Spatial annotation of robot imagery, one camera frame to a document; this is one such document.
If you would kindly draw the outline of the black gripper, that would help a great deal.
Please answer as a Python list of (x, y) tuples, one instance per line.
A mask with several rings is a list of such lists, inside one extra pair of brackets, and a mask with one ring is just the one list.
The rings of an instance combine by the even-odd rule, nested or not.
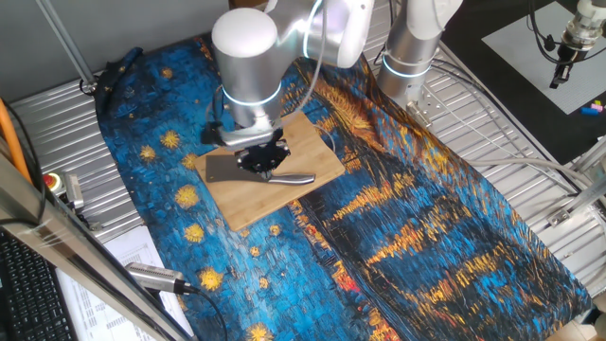
[(279, 139), (236, 152), (237, 166), (242, 171), (256, 173), (258, 163), (258, 174), (263, 180), (269, 180), (290, 154), (287, 142)]

